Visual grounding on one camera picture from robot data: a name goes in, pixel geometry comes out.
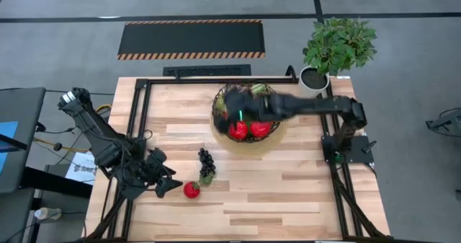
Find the woven basket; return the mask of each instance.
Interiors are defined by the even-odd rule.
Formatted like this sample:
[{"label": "woven basket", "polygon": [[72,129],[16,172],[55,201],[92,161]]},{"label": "woven basket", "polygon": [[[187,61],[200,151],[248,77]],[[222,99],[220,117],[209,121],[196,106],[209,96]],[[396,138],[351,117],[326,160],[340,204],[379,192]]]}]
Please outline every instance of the woven basket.
[{"label": "woven basket", "polygon": [[[213,105],[212,105],[212,116],[217,117],[217,116],[223,116],[223,113],[219,111],[219,109],[216,108],[216,102],[218,101],[218,98],[220,96],[223,96],[227,92],[229,92],[232,89],[237,89],[237,90],[245,90],[245,89],[250,89],[255,83],[248,83],[248,84],[226,84],[223,88],[219,90],[219,92],[216,94],[215,99],[213,100]],[[261,94],[274,94],[274,90],[269,86],[269,85],[264,85],[266,87],[266,92],[263,92]],[[248,121],[251,122],[252,120],[245,120],[245,116],[243,117],[243,121]],[[258,138],[253,136],[252,134],[248,133],[244,139],[238,140],[235,139],[234,137],[230,136],[229,134],[226,134],[226,136],[239,143],[254,143],[254,142],[260,142],[269,137],[275,130],[278,129],[280,125],[280,122],[272,122],[271,123],[271,129],[269,130],[268,134],[266,134],[264,137]]]}]

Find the black metal frame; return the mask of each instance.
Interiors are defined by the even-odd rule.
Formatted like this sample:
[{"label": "black metal frame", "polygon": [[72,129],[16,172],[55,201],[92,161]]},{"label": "black metal frame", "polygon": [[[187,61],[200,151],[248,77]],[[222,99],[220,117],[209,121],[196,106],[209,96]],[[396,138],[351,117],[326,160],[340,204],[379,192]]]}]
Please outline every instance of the black metal frame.
[{"label": "black metal frame", "polygon": [[[141,111],[141,116],[140,116],[140,128],[138,131],[138,137],[144,134],[144,131],[146,128],[149,99],[151,96],[151,89],[154,84],[227,84],[227,83],[239,83],[242,81],[263,82],[263,83],[268,83],[268,84],[296,84],[298,82],[298,78],[296,77],[294,68],[289,66],[285,74],[285,77],[280,77],[280,78],[257,78],[256,77],[256,78],[242,79],[241,77],[237,76],[237,77],[231,77],[231,78],[189,77],[189,78],[181,79],[179,77],[176,77],[175,79],[174,78],[172,79],[137,79],[136,84],[135,84],[135,92],[133,95],[133,102],[131,105],[130,119],[128,121],[127,136],[133,135],[134,122],[135,122],[135,117],[136,117],[136,109],[138,108],[141,89],[145,90],[145,94],[144,94],[144,101],[143,101],[143,106],[142,106],[142,111]],[[331,85],[328,86],[327,88],[327,95],[329,97],[333,96]],[[325,137],[330,136],[330,133],[328,130],[328,121],[325,115],[321,115],[320,117],[321,117],[322,129],[323,129],[322,139],[324,139]],[[332,121],[333,121],[335,132],[338,132],[339,131],[338,116],[332,115]],[[347,162],[342,163],[344,179],[346,182],[346,185],[344,185],[344,183],[341,181],[339,174],[338,174],[338,170],[336,167],[337,162],[328,161],[327,159],[326,159],[326,162],[328,162],[328,166],[330,168],[331,181],[334,187],[334,195],[335,195],[336,207],[338,211],[341,235],[344,241],[353,240],[355,242],[414,242],[414,241],[393,239],[392,237],[385,236],[384,234],[379,232],[375,228],[375,226],[368,220],[368,218],[365,216],[363,211],[360,209],[360,207],[355,202],[354,188],[352,186],[351,174],[349,171],[348,163]],[[116,195],[116,199],[119,199],[115,201],[116,204],[120,204],[120,197],[121,197],[120,194]],[[353,217],[353,222],[354,222],[355,236],[349,236],[342,198],[344,198],[344,200],[351,207],[352,217]],[[109,228],[109,233],[107,235],[108,239],[114,238],[117,240],[120,240],[120,239],[127,240],[128,233],[130,230],[130,220],[131,220],[132,210],[133,210],[133,202],[129,200],[127,202],[126,209],[125,209],[125,217],[124,217],[124,221],[122,225],[121,238],[120,237],[114,238],[115,223],[116,223],[115,218],[117,217],[115,216],[115,218],[112,219],[112,223],[114,225],[112,229]],[[363,236],[362,226],[365,228],[365,230],[371,237]]]}]

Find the green plant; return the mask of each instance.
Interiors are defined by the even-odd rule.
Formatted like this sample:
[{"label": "green plant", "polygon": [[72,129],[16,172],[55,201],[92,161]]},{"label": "green plant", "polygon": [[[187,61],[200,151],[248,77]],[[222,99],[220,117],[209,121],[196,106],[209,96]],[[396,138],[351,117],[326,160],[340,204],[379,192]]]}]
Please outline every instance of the green plant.
[{"label": "green plant", "polygon": [[356,64],[363,67],[376,54],[371,41],[375,30],[367,27],[368,21],[358,19],[327,19],[325,24],[314,22],[312,40],[303,48],[304,63],[320,74],[336,76]]}]

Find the yellow and black striped border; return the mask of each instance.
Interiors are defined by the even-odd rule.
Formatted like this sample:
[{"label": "yellow and black striped border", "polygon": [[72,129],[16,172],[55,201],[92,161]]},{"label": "yellow and black striped border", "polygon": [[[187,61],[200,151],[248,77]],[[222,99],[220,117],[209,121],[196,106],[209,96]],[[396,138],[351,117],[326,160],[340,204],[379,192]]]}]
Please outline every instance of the yellow and black striped border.
[{"label": "yellow and black striped border", "polygon": [[127,22],[127,25],[143,24],[184,24],[184,23],[261,23],[260,19],[205,19],[205,20],[158,20],[146,22]]},{"label": "yellow and black striped border", "polygon": [[123,53],[118,60],[161,60],[161,59],[224,59],[263,58],[262,52],[205,52],[205,53]]}]

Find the white paper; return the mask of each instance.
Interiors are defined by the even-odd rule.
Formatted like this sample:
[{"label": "white paper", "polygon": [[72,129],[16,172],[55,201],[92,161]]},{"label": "white paper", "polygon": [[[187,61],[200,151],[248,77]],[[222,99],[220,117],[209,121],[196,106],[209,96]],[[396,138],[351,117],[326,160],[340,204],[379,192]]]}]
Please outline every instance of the white paper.
[{"label": "white paper", "polygon": [[66,178],[93,185],[97,167],[90,152],[75,153],[72,164],[67,170]]}]

